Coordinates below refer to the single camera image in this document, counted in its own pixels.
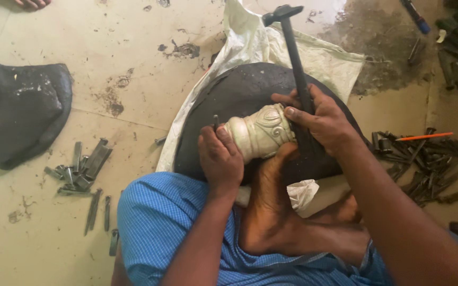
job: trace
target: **toe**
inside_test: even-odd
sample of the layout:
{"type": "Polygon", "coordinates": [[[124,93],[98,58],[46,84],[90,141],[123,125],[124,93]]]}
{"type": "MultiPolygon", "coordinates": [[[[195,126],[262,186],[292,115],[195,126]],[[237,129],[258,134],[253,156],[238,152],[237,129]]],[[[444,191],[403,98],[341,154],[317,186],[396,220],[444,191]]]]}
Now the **toe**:
{"type": "Polygon", "coordinates": [[[31,0],[25,0],[25,3],[28,4],[28,7],[31,7],[33,9],[38,9],[38,5],[31,0]]]}
{"type": "Polygon", "coordinates": [[[15,2],[17,3],[17,5],[24,7],[24,3],[22,3],[21,0],[15,0],[15,2]]]}
{"type": "Polygon", "coordinates": [[[38,5],[38,8],[44,8],[46,6],[45,2],[43,2],[43,0],[33,0],[36,5],[38,5]]]}

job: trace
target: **blue lungi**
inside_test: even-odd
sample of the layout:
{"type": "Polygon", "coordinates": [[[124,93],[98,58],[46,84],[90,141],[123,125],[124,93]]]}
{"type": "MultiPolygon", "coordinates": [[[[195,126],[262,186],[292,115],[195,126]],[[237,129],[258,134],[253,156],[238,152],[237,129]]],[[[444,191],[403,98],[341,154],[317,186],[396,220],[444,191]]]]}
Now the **blue lungi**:
{"type": "MultiPolygon", "coordinates": [[[[118,228],[134,285],[160,281],[201,212],[208,190],[205,182],[170,172],[146,175],[125,189],[118,204],[118,228]]],[[[372,241],[356,268],[329,253],[249,255],[238,246],[239,228],[239,210],[233,207],[222,242],[219,285],[393,285],[372,241]]]]}

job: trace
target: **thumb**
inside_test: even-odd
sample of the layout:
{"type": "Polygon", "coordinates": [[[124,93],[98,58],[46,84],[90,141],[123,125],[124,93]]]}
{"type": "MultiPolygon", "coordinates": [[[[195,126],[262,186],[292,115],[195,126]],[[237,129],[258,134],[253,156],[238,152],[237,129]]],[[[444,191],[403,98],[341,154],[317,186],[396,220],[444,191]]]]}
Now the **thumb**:
{"type": "Polygon", "coordinates": [[[287,107],[284,110],[285,117],[289,120],[298,123],[301,126],[310,128],[319,118],[317,115],[308,114],[302,110],[298,110],[294,107],[287,107]]]}

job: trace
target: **hand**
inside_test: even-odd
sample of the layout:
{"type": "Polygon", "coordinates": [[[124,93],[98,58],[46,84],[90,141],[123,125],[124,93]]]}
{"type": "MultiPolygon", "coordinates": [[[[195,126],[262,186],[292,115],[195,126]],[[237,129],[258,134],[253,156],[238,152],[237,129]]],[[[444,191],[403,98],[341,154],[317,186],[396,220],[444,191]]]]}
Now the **hand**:
{"type": "Polygon", "coordinates": [[[298,109],[301,103],[298,100],[296,89],[289,95],[272,94],[271,99],[294,106],[285,109],[285,117],[307,127],[312,136],[326,148],[326,152],[331,156],[336,157],[339,151],[348,144],[362,141],[333,98],[324,94],[312,83],[309,84],[309,92],[314,99],[315,115],[298,109]]]}
{"type": "Polygon", "coordinates": [[[210,185],[210,195],[219,198],[232,195],[236,199],[243,179],[243,156],[222,127],[217,134],[213,125],[201,129],[199,146],[200,165],[210,185]]]}

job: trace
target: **black mat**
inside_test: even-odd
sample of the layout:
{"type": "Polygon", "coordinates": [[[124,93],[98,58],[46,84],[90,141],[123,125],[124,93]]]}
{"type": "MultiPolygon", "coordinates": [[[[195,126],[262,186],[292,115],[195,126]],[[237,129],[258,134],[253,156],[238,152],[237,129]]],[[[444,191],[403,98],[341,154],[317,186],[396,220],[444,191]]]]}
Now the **black mat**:
{"type": "MultiPolygon", "coordinates": [[[[349,122],[370,146],[347,106],[325,85],[309,75],[307,82],[314,83],[335,100],[349,122]]],[[[274,104],[275,102],[270,99],[273,93],[289,94],[293,88],[296,88],[296,85],[291,69],[264,62],[241,65],[218,76],[200,92],[188,114],[175,157],[175,172],[205,181],[199,162],[197,137],[202,127],[213,123],[213,115],[218,114],[221,123],[234,116],[251,115],[264,105],[274,104]]],[[[262,159],[254,159],[245,166],[242,184],[251,181],[261,162],[262,159]]],[[[287,185],[342,173],[336,160],[324,150],[315,150],[311,157],[291,161],[283,171],[287,185]]]]}
{"type": "Polygon", "coordinates": [[[71,106],[66,65],[0,65],[0,168],[11,169],[46,151],[71,106]]]}

